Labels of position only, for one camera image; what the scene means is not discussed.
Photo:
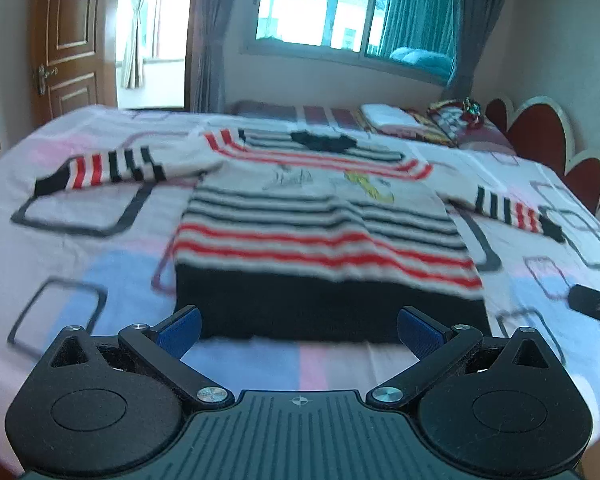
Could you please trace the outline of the striped knit sweater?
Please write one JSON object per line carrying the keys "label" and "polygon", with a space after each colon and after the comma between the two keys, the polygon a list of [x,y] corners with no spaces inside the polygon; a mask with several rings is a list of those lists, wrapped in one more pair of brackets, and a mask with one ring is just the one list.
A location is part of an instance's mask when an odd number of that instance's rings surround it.
{"label": "striped knit sweater", "polygon": [[487,330],[483,284],[450,212],[565,241],[537,209],[457,171],[350,136],[216,128],[76,155],[38,196],[196,184],[173,237],[175,304],[207,338],[390,344],[414,307]]}

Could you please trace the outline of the patterned white bed sheet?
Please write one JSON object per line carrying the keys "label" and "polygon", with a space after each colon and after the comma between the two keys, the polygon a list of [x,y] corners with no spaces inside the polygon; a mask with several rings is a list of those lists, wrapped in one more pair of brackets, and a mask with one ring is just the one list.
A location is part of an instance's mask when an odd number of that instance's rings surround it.
{"label": "patterned white bed sheet", "polygon": [[[49,122],[0,156],[0,463],[18,470],[4,429],[18,389],[67,325],[110,335],[173,312],[173,237],[192,178],[123,182],[38,196],[36,180],[76,155],[167,144],[216,128],[350,136],[453,169],[559,224],[565,241],[465,209],[450,212],[483,284],[488,330],[535,328],[580,390],[600,437],[600,322],[568,306],[577,284],[600,290],[600,220],[554,171],[512,155],[442,148],[373,133],[330,132],[230,116],[124,112],[89,106]],[[415,363],[390,344],[207,338],[185,362],[242,389],[368,390]]]}

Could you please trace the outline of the red white headboard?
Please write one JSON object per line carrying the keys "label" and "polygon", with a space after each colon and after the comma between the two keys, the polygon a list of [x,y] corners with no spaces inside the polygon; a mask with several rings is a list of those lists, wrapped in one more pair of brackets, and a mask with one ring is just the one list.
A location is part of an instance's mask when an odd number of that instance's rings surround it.
{"label": "red white headboard", "polygon": [[585,208],[600,219],[600,150],[578,152],[566,112],[548,96],[536,96],[520,107],[506,96],[486,106],[489,118],[516,154],[550,168]]}

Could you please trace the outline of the checked red pillow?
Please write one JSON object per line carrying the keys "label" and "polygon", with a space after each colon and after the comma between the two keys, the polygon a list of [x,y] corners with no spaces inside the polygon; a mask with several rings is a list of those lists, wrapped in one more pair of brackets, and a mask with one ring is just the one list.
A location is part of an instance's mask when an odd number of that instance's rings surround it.
{"label": "checked red pillow", "polygon": [[515,155],[512,144],[471,98],[432,103],[427,115],[462,150]]}

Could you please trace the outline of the folded red yellow blanket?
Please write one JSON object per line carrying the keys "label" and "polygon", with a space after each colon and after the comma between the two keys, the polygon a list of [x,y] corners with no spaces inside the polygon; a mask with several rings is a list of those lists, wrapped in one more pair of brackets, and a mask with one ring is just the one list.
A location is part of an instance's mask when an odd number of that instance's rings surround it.
{"label": "folded red yellow blanket", "polygon": [[411,108],[401,108],[404,112],[411,114],[419,123],[417,128],[385,128],[374,130],[377,133],[393,138],[425,142],[430,144],[447,146],[448,148],[456,148],[457,143],[453,141],[443,130],[432,122],[428,117],[420,114],[417,110]]}

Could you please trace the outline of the folded white cloth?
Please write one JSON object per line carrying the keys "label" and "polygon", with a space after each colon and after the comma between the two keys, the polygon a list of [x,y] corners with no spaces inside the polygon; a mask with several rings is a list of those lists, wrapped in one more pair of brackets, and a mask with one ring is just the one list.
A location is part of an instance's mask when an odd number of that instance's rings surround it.
{"label": "folded white cloth", "polygon": [[361,106],[361,113],[376,129],[417,128],[420,123],[399,107],[387,104],[367,103]]}

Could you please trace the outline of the striped purple mattress cover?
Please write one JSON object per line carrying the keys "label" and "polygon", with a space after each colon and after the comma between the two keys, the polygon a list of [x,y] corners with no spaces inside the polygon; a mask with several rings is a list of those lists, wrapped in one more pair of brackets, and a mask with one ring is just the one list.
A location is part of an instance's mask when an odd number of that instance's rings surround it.
{"label": "striped purple mattress cover", "polygon": [[282,120],[307,127],[329,127],[337,130],[371,132],[372,127],[359,110],[318,105],[280,105],[242,100],[230,109],[233,115],[248,118]]}

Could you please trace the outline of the grey right curtain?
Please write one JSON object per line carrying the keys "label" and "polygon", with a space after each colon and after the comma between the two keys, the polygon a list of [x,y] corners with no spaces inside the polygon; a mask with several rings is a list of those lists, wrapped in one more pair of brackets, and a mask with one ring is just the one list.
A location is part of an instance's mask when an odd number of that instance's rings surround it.
{"label": "grey right curtain", "polygon": [[458,0],[455,66],[445,88],[449,98],[470,96],[486,40],[500,17],[503,4],[504,0]]}

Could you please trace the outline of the grey curtain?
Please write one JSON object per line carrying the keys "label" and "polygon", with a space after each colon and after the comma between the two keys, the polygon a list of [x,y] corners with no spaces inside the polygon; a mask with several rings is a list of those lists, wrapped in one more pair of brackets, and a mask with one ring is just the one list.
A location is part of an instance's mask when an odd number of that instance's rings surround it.
{"label": "grey curtain", "polygon": [[189,107],[219,114],[225,106],[224,41],[234,0],[190,0]]}
{"label": "grey curtain", "polygon": [[500,17],[503,4],[504,0],[458,0],[455,66],[445,88],[449,98],[470,96],[486,40]]}

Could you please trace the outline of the brown wooden door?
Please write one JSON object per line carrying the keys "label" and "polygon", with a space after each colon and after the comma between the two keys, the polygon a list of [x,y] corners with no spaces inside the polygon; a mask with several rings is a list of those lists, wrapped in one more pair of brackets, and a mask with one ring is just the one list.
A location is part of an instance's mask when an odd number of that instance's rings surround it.
{"label": "brown wooden door", "polygon": [[[32,103],[38,126],[81,107],[117,104],[116,1],[32,0]],[[38,95],[33,78],[40,64],[58,69],[48,78],[45,96]]]}

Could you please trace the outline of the grey left curtain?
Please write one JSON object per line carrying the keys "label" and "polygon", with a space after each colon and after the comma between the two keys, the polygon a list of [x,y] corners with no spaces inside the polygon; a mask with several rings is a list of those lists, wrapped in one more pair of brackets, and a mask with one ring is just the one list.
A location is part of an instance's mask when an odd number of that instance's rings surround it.
{"label": "grey left curtain", "polygon": [[234,0],[190,0],[189,107],[219,114],[225,106],[224,41]]}

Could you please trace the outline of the window with teal frame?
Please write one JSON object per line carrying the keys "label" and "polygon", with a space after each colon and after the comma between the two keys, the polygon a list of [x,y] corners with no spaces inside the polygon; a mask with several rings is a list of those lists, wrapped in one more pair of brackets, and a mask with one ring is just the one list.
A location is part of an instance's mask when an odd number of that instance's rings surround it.
{"label": "window with teal frame", "polygon": [[302,56],[447,82],[457,0],[253,0],[250,53]]}

